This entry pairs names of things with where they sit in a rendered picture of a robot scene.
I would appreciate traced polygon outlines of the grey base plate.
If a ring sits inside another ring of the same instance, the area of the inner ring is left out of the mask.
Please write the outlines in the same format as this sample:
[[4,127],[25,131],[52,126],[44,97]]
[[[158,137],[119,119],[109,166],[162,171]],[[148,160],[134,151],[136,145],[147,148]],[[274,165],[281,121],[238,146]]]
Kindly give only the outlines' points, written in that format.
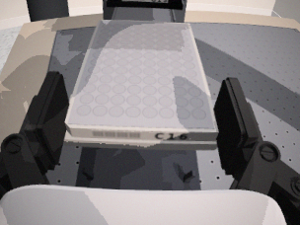
[[[263,141],[300,174],[300,32],[297,29],[231,23],[190,24],[212,105],[227,77],[238,78],[252,106]],[[56,31],[48,71],[63,75],[70,100],[94,27]],[[46,72],[46,73],[47,73]],[[51,186],[75,187],[82,147],[62,146],[59,164],[46,176]],[[229,189],[218,149],[196,150],[201,190]]]

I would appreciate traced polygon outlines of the white microplate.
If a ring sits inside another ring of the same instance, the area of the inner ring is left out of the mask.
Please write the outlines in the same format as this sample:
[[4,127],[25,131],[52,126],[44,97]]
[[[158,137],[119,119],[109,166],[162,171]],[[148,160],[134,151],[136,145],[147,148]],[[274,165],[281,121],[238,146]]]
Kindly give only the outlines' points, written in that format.
[[190,24],[98,20],[69,104],[64,146],[217,149]]

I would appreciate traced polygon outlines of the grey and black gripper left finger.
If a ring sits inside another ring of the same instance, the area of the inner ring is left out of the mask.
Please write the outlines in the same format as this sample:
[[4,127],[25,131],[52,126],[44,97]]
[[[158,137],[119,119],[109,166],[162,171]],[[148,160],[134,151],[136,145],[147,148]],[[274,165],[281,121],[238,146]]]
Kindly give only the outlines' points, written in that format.
[[48,71],[19,133],[1,143],[0,200],[14,188],[50,185],[45,174],[59,163],[69,105],[63,75]]

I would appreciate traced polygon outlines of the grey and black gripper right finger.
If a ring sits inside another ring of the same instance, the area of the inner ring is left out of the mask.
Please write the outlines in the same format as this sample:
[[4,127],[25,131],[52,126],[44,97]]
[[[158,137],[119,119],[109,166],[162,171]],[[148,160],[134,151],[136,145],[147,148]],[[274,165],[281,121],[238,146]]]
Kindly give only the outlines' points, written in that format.
[[291,225],[300,225],[300,174],[280,160],[276,145],[263,141],[238,78],[223,80],[213,110],[221,168],[234,178],[229,189],[270,196]]

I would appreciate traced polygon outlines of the black microplate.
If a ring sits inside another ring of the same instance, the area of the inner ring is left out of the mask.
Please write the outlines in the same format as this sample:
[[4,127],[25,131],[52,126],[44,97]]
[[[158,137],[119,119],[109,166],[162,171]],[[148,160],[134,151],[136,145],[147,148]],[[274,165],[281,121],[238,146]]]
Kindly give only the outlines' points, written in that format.
[[182,0],[108,0],[107,7],[183,9]]

